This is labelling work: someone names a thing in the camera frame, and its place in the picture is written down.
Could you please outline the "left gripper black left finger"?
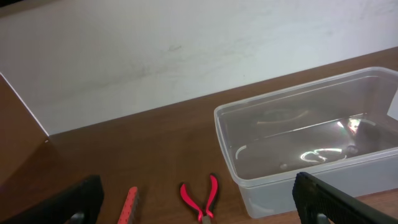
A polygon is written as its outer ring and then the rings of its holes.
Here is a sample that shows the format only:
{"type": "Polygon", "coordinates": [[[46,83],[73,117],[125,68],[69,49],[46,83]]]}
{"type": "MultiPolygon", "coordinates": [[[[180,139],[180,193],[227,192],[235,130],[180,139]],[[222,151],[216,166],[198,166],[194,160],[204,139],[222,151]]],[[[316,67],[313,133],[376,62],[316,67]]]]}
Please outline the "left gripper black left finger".
{"type": "Polygon", "coordinates": [[[104,200],[101,178],[90,175],[67,189],[3,221],[19,223],[95,224],[104,200]]]}

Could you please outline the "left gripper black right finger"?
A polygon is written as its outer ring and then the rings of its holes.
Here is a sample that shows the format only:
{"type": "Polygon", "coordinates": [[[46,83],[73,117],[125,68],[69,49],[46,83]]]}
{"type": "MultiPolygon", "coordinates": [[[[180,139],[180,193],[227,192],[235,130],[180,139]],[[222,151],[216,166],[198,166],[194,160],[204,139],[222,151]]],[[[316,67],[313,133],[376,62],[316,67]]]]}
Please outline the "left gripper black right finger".
{"type": "Polygon", "coordinates": [[[296,175],[292,196],[304,224],[397,224],[397,219],[306,172],[296,175]]]}

